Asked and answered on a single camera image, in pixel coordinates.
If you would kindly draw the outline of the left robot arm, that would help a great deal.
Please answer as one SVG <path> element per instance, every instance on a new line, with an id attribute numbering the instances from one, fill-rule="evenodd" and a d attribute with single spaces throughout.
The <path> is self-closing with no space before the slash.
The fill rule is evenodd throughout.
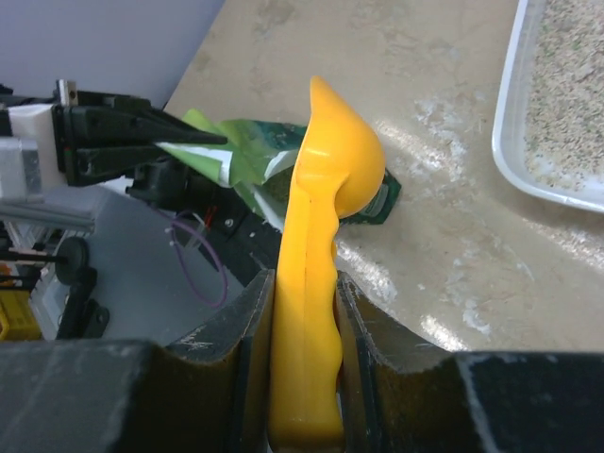
<path id="1" fill-rule="evenodd" d="M 56 81 L 51 108 L 59 172 L 85 187 L 122 176 L 126 193 L 154 208 L 184 207 L 193 172 L 161 143 L 223 145 L 227 138 L 199 130 L 133 95 L 87 92 Z"/>

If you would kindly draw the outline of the green litter bag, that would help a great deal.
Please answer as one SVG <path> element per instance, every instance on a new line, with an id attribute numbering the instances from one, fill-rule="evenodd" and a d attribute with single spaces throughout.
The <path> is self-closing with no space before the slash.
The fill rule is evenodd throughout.
<path id="1" fill-rule="evenodd" d="M 211 182 L 232 189 L 252 212 L 282 230 L 291 179 L 307 128 L 290 123 L 250 119 L 211 122 L 190 109 L 182 121 L 227 138 L 227 143 L 160 142 L 172 157 Z"/>

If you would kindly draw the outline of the yellow plastic scoop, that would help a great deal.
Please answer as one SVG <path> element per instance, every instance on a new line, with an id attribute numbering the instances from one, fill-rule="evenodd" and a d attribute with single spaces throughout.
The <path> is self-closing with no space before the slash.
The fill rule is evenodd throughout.
<path id="1" fill-rule="evenodd" d="M 275 281 L 268 440 L 276 452 L 344 449 L 335 237 L 341 219 L 377 194 L 384 173 L 377 134 L 323 78 L 313 77 Z"/>

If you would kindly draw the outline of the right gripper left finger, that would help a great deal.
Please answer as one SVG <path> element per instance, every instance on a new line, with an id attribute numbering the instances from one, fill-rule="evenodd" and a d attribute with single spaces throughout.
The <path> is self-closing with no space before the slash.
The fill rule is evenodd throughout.
<path id="1" fill-rule="evenodd" d="M 5 343 L 5 452 L 264 452 L 275 274 L 172 344 Z"/>

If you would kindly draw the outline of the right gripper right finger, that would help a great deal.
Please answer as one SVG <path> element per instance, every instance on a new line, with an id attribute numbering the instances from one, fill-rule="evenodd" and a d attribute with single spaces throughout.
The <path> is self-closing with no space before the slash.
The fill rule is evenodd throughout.
<path id="1" fill-rule="evenodd" d="M 599 452 L 597 353 L 449 352 L 375 306 L 347 274 L 336 289 L 350 452 Z"/>

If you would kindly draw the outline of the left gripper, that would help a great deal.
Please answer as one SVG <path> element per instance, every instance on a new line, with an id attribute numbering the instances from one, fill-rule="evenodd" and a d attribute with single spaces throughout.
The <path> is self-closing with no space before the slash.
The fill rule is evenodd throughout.
<path id="1" fill-rule="evenodd" d="M 57 165 L 69 186 L 112 180 L 165 156 L 154 144 L 96 148 L 90 144 L 227 143 L 226 137 L 178 120 L 140 97 L 79 92 L 67 79 L 56 81 L 53 95 Z"/>

